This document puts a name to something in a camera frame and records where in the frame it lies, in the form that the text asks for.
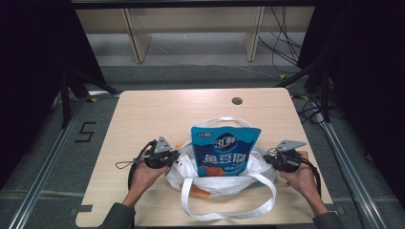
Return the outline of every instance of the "blue snack bag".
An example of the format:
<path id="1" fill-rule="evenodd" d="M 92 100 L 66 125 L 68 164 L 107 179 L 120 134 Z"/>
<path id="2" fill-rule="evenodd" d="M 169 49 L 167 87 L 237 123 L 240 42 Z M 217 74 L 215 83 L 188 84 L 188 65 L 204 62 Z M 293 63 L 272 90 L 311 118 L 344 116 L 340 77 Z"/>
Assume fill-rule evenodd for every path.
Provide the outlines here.
<path id="1" fill-rule="evenodd" d="M 237 176 L 244 171 L 261 131 L 252 127 L 192 127 L 199 177 Z"/>

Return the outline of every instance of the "table top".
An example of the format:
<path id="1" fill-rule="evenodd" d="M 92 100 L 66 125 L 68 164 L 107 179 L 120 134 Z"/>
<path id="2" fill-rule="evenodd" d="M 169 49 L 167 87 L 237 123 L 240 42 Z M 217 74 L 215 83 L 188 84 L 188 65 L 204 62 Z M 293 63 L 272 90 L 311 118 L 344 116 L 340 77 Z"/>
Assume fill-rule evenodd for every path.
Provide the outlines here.
<path id="1" fill-rule="evenodd" d="M 241 105 L 232 103 L 240 97 Z M 262 129 L 257 145 L 269 149 L 282 139 L 306 141 L 288 91 L 285 89 L 205 89 L 130 91 L 121 94 L 100 150 L 92 178 L 82 205 L 93 205 L 91 212 L 77 215 L 80 227 L 101 224 L 114 202 L 121 202 L 127 194 L 129 167 L 119 170 L 115 164 L 132 160 L 143 146 L 163 135 L 173 146 L 190 138 L 189 128 L 203 120 L 235 116 Z M 317 166 L 307 144 L 299 148 L 309 152 L 309 160 Z M 274 208 L 254 219 L 195 221 L 181 208 L 181 193 L 173 189 L 164 177 L 145 192 L 137 203 L 137 226 L 190 225 L 258 225 L 311 223 L 313 214 L 305 199 L 285 181 L 275 181 L 277 198 Z M 271 195 L 267 187 L 242 191 L 238 195 L 214 198 L 190 197 L 193 214 L 212 211 L 240 213 L 263 204 Z M 331 203 L 330 194 L 322 179 L 322 197 Z"/>
<path id="2" fill-rule="evenodd" d="M 198 7 L 313 7 L 349 0 L 35 0 L 38 5 L 70 5 L 75 9 L 198 8 Z"/>

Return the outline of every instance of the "black clamp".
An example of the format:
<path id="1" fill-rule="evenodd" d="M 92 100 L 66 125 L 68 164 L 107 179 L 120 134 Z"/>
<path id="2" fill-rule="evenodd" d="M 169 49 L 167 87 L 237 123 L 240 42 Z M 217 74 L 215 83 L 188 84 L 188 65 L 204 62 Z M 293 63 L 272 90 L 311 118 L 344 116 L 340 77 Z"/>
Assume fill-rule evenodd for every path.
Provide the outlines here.
<path id="1" fill-rule="evenodd" d="M 138 157 L 134 158 L 134 161 L 130 161 L 132 166 L 128 175 L 128 190 L 131 189 L 134 172 L 136 171 L 139 161 L 142 158 L 145 164 L 152 169 L 159 169 L 163 166 L 171 167 L 180 156 L 179 151 L 171 151 L 172 149 L 172 146 L 166 141 L 166 139 L 164 139 L 162 135 L 159 137 L 159 140 L 154 139 L 148 142 L 145 147 L 140 150 Z M 133 220 L 130 228 L 135 229 L 135 222 Z"/>
<path id="2" fill-rule="evenodd" d="M 309 160 L 301 157 L 295 148 L 306 145 L 303 141 L 282 140 L 276 148 L 268 150 L 268 155 L 264 155 L 263 159 L 267 164 L 271 164 L 277 171 L 286 173 L 294 173 L 298 170 L 301 163 L 307 164 L 316 180 L 316 188 L 321 195 L 321 178 L 318 169 L 309 162 Z"/>

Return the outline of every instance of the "hand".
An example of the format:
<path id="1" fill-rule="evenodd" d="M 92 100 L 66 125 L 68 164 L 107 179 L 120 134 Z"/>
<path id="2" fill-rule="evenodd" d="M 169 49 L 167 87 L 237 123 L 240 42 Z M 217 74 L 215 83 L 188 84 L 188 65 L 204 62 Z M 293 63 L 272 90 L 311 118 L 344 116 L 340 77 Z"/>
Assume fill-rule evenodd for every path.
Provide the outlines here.
<path id="1" fill-rule="evenodd" d="M 298 151 L 298 153 L 301 157 L 308 159 L 308 152 Z M 287 181 L 285 184 L 286 187 L 292 186 L 307 200 L 315 216 L 328 212 L 327 207 L 316 189 L 312 169 L 307 164 L 301 163 L 295 173 L 280 172 L 280 177 Z"/>
<path id="2" fill-rule="evenodd" d="M 142 194 L 150 188 L 158 177 L 167 171 L 168 167 L 160 169 L 149 168 L 143 161 L 139 163 L 132 177 L 131 189 L 122 204 L 134 207 Z"/>

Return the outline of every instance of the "aluminum rail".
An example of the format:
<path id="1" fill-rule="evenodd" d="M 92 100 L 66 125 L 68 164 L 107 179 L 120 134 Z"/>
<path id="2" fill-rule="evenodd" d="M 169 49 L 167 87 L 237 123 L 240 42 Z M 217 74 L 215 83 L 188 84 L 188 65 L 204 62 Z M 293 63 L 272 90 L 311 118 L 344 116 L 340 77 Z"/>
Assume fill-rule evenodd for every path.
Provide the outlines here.
<path id="1" fill-rule="evenodd" d="M 110 94 L 107 91 L 89 92 L 88 98 L 119 98 L 121 94 Z"/>
<path id="2" fill-rule="evenodd" d="M 50 153 L 48 154 L 44 164 L 42 165 L 41 170 L 36 176 L 35 181 L 33 182 L 30 190 L 26 194 L 20 207 L 18 208 L 14 217 L 12 218 L 11 224 L 9 226 L 10 229 L 24 228 L 25 224 L 27 223 L 28 218 L 30 217 L 30 214 L 32 212 L 32 209 L 35 206 L 35 203 L 38 201 L 38 198 L 41 194 L 41 190 L 45 185 L 54 167 L 54 164 L 56 163 L 56 160 L 63 148 L 63 145 L 66 142 L 66 137 L 72 128 L 72 124 L 75 121 L 75 118 L 85 101 L 86 98 L 77 99 L 74 109 L 72 110 L 72 118 L 67 123 L 66 127 L 60 131 L 55 143 L 53 144 Z"/>
<path id="3" fill-rule="evenodd" d="M 321 114 L 318 114 L 317 118 L 319 121 L 324 120 L 324 117 Z M 330 123 L 326 122 L 321 123 L 321 127 L 324 128 L 324 130 L 327 132 L 334 151 L 336 152 L 336 158 L 342 167 L 344 176 L 352 187 L 353 193 L 355 194 L 358 202 L 363 208 L 363 211 L 367 219 L 369 220 L 371 227 L 374 229 L 388 228 L 387 223 L 384 221 L 381 214 L 379 213 L 379 210 L 375 205 L 372 197 L 361 181 L 358 173 L 355 171 L 352 165 L 352 161 L 350 160 L 348 154 L 340 143 L 334 129 L 332 128 Z"/>

